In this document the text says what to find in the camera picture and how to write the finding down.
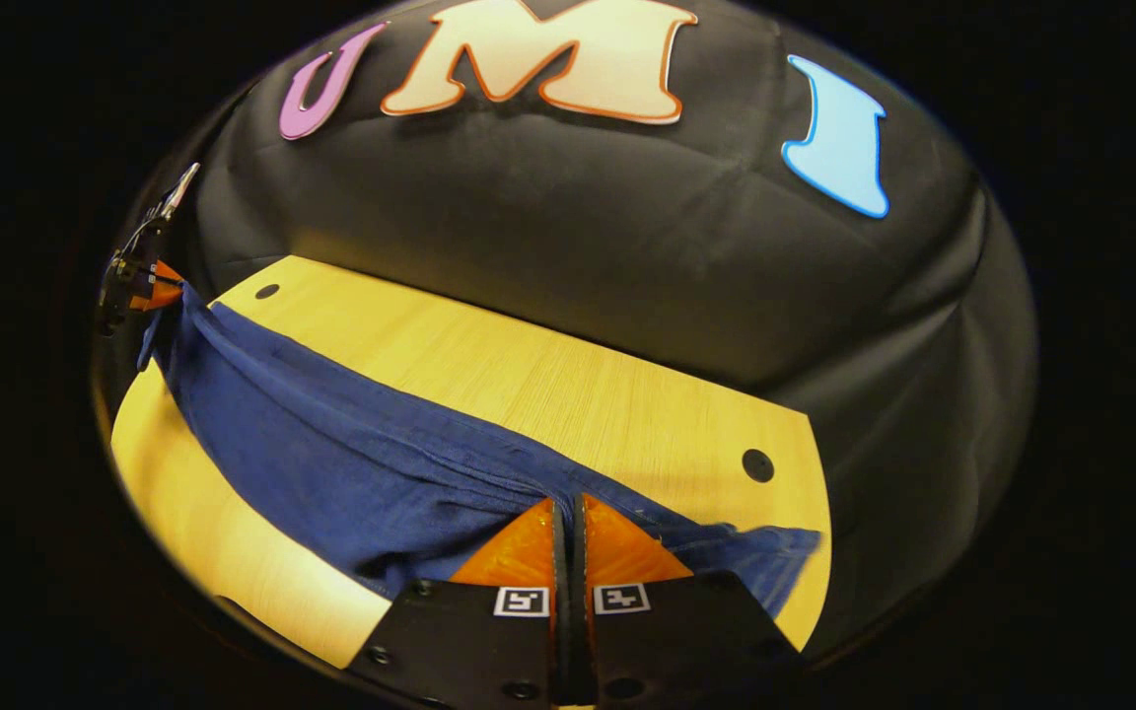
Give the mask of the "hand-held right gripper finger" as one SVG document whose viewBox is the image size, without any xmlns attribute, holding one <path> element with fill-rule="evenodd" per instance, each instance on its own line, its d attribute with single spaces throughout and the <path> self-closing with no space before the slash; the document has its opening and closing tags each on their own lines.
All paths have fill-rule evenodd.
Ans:
<svg viewBox="0 0 1136 710">
<path fill-rule="evenodd" d="M 807 658 L 740 579 L 693 574 L 596 496 L 574 500 L 571 695 L 596 709 L 752 709 Z"/>
<path fill-rule="evenodd" d="M 402 709 L 553 709 L 562 543 L 554 500 L 533 504 L 450 577 L 407 584 L 346 673 Z"/>
</svg>

